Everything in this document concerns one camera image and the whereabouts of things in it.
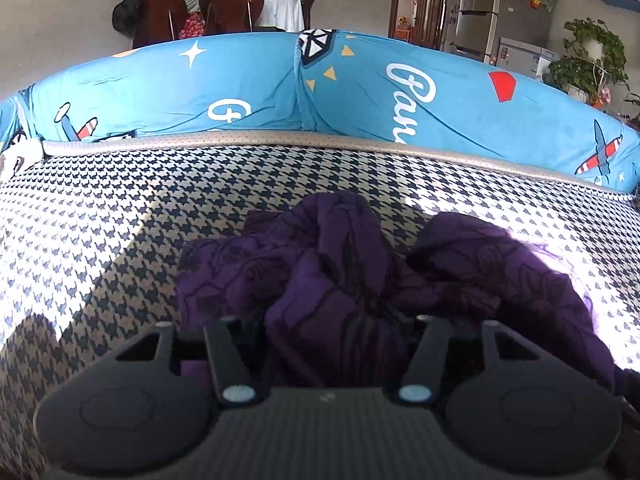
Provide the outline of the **purple floral red-lined garment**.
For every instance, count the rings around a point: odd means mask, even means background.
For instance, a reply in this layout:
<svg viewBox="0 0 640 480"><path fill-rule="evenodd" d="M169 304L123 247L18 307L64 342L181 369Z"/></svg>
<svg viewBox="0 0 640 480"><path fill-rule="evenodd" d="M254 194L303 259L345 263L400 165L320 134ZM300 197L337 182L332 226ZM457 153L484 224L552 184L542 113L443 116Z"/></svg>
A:
<svg viewBox="0 0 640 480"><path fill-rule="evenodd" d="M425 315L496 320L631 403L639 376L597 336L570 278L504 229L464 214L431 218L407 255L349 192L254 211L241 234L183 249L184 330L236 318L247 368L270 386L372 387L401 378Z"/></svg>

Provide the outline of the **blue cartoon print sofa backrest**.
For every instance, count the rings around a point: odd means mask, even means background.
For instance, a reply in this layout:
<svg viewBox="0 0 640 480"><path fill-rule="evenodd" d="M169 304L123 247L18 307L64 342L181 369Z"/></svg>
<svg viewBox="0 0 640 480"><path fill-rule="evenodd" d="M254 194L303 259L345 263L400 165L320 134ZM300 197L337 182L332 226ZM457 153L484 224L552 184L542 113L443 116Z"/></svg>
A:
<svg viewBox="0 0 640 480"><path fill-rule="evenodd" d="M339 134L534 166L629 193L639 136L500 68L335 29L153 44L64 70L1 105L4 148L206 130Z"/></svg>

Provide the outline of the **white clothed dining table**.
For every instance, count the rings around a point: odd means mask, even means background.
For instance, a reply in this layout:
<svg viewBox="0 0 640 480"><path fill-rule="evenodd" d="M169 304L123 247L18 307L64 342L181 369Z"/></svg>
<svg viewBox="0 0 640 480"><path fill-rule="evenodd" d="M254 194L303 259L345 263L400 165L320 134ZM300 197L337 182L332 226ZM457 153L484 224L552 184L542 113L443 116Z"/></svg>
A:
<svg viewBox="0 0 640 480"><path fill-rule="evenodd" d="M302 0L265 0L257 25L301 32L305 29Z"/></svg>

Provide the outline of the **houndstooth sofa seat cover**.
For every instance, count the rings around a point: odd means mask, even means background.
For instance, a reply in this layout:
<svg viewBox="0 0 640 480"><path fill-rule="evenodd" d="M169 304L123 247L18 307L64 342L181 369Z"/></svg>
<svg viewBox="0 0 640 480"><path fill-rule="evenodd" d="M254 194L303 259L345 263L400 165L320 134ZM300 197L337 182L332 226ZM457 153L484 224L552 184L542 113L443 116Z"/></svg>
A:
<svg viewBox="0 0 640 480"><path fill-rule="evenodd" d="M434 214L532 244L591 302L621 367L639 365L639 211L565 178L341 142L168 141L46 148L1 187L1 469L35 478L46 391L145 327L177 318L182 245L315 192L364 197L401 250Z"/></svg>

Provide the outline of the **brown wooden chair right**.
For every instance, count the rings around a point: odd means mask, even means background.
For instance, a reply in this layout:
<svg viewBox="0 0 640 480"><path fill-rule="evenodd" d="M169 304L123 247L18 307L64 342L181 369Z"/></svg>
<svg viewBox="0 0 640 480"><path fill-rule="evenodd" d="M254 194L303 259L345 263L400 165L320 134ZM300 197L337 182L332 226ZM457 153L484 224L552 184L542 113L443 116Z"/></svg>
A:
<svg viewBox="0 0 640 480"><path fill-rule="evenodd" d="M204 35L251 32L262 14L265 0L198 0Z"/></svg>

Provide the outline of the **brown wooden chair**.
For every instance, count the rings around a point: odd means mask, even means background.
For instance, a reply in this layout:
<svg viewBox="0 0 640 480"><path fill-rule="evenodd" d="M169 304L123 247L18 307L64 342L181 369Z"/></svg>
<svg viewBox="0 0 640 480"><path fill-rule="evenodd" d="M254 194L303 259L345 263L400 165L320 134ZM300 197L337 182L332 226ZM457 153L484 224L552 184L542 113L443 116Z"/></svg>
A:
<svg viewBox="0 0 640 480"><path fill-rule="evenodd" d="M198 0L204 35L251 32L262 14L265 0Z"/></svg>
<svg viewBox="0 0 640 480"><path fill-rule="evenodd" d="M132 47L178 40L187 16L184 0L143 0Z"/></svg>

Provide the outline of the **brown wooden chair left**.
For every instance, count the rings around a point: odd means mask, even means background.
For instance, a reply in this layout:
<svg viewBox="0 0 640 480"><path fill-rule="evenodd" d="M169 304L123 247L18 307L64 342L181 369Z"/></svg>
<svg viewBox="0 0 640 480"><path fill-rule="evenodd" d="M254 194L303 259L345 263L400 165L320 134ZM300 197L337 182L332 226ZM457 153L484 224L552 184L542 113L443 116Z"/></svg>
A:
<svg viewBox="0 0 640 480"><path fill-rule="evenodd" d="M143 0L132 47L178 40L187 16L184 0Z"/></svg>

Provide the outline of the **white chest freezer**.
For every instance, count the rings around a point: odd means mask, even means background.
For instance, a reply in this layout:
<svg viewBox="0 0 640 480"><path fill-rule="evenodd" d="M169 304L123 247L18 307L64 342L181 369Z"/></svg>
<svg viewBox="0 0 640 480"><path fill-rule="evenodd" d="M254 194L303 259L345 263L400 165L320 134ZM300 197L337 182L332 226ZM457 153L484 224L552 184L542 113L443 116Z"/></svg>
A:
<svg viewBox="0 0 640 480"><path fill-rule="evenodd" d="M542 81L544 74L549 71L549 65L559 58L558 54L543 47L509 38L501 38L496 66L502 70L519 73Z"/></svg>

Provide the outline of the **silver refrigerator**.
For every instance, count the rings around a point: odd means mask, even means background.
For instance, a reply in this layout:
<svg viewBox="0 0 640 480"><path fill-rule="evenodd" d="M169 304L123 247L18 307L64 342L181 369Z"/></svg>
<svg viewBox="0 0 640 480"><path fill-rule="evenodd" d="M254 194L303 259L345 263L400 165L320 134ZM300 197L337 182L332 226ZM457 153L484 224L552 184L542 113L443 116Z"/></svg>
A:
<svg viewBox="0 0 640 480"><path fill-rule="evenodd" d="M503 38L543 47L558 0L447 0L440 48L495 62Z"/></svg>

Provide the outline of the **green potted plant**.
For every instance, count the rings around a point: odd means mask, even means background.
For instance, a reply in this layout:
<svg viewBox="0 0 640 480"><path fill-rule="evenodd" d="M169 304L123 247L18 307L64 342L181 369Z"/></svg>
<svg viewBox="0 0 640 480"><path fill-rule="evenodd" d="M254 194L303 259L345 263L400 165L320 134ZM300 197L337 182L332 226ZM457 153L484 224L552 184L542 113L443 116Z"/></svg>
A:
<svg viewBox="0 0 640 480"><path fill-rule="evenodd" d="M563 54L550 63L542 80L566 94L584 96L595 108L612 101L612 89L629 89L627 58L623 41L605 21L574 18L564 24L570 37L563 39Z"/></svg>

